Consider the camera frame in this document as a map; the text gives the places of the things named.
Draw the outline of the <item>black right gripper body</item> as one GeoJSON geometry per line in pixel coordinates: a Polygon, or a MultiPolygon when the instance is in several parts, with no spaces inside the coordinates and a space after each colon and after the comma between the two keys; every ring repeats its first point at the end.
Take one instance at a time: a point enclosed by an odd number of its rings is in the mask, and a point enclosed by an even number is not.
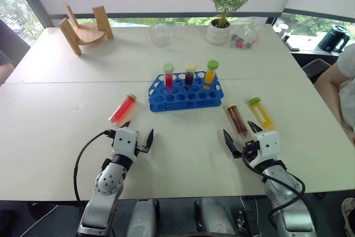
{"type": "Polygon", "coordinates": [[[260,150],[260,142],[251,140],[245,143],[245,146],[242,151],[242,161],[244,163],[250,163],[256,159],[258,151],[260,150]]]}

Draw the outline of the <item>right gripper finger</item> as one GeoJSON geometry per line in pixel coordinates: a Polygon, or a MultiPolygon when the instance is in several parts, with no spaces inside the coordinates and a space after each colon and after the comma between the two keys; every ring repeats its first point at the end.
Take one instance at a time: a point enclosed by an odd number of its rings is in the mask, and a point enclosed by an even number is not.
{"type": "Polygon", "coordinates": [[[255,124],[252,121],[247,121],[250,129],[252,130],[251,136],[255,138],[258,134],[262,133],[262,128],[259,127],[257,124],[255,124]]]}
{"type": "Polygon", "coordinates": [[[234,159],[238,159],[238,158],[241,158],[241,152],[238,151],[236,149],[236,147],[234,146],[234,141],[233,139],[231,138],[231,136],[229,135],[229,133],[223,129],[223,135],[224,135],[224,140],[225,140],[225,143],[227,145],[227,147],[229,148],[232,156],[234,159]]]}

